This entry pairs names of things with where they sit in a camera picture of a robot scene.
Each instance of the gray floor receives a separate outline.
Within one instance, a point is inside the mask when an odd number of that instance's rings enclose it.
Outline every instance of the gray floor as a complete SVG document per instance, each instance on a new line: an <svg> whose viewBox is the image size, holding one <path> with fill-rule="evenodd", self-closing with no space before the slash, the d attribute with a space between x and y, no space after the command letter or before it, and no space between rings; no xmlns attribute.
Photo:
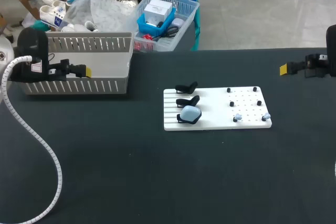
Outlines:
<svg viewBox="0 0 336 224"><path fill-rule="evenodd" d="M324 47L336 0L199 0L203 49ZM18 0L0 0L10 22L25 17Z"/></svg>

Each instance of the white pegboard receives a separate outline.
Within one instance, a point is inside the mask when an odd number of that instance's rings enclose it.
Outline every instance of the white pegboard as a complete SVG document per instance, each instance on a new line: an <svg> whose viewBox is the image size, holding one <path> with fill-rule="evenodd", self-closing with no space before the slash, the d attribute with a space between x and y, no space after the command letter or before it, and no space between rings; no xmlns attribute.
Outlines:
<svg viewBox="0 0 336 224"><path fill-rule="evenodd" d="M176 93L175 89L163 91L163 122L166 131L199 131L199 130L227 130L227 129L259 129L270 128L271 119L265 122L261 119L268 112L260 87L253 91L253 87L230 87L196 89L193 94ZM178 123L176 116L183 108L178 108L176 99L190 100L199 95L200 100L196 107L202 111L199 121L192 125ZM233 117L239 113L242 120L233 121Z"/></svg>

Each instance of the slotted basket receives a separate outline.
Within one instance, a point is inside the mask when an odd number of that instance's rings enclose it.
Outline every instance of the slotted basket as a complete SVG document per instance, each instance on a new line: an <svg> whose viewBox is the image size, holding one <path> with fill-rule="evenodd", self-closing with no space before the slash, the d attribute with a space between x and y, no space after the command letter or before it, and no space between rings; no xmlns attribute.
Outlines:
<svg viewBox="0 0 336 224"><path fill-rule="evenodd" d="M133 33L47 33L50 64L69 59L84 64L92 78L67 75L67 81L42 81L19 85L26 94L125 94L133 53Z"/></svg>

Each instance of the yellow tag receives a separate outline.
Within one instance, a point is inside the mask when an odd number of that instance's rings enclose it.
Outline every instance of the yellow tag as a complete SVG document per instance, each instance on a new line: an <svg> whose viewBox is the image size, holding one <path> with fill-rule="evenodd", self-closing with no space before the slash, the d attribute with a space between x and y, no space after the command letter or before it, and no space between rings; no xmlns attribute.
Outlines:
<svg viewBox="0 0 336 224"><path fill-rule="evenodd" d="M90 77L92 76L92 71L90 68L86 67L86 77Z"/></svg>
<svg viewBox="0 0 336 224"><path fill-rule="evenodd" d="M287 74L287 63L280 67L280 75L283 76L284 74Z"/></svg>

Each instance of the black clip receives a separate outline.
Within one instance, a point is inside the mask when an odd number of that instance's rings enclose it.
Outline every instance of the black clip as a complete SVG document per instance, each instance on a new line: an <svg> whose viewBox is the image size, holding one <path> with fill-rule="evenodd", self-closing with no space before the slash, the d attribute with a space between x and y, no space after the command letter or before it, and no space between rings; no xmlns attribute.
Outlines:
<svg viewBox="0 0 336 224"><path fill-rule="evenodd" d="M197 85L198 85L197 81L194 81L193 83L191 83L190 86L176 85L175 86L176 93L178 93L178 91L179 91L180 93L192 94L192 93L194 93Z"/></svg>
<svg viewBox="0 0 336 224"><path fill-rule="evenodd" d="M185 107L187 105L189 106L196 106L197 103L200 101L200 96L196 95L193 98L191 98L191 100L187 100L187 99L176 99L176 104L177 107Z"/></svg>

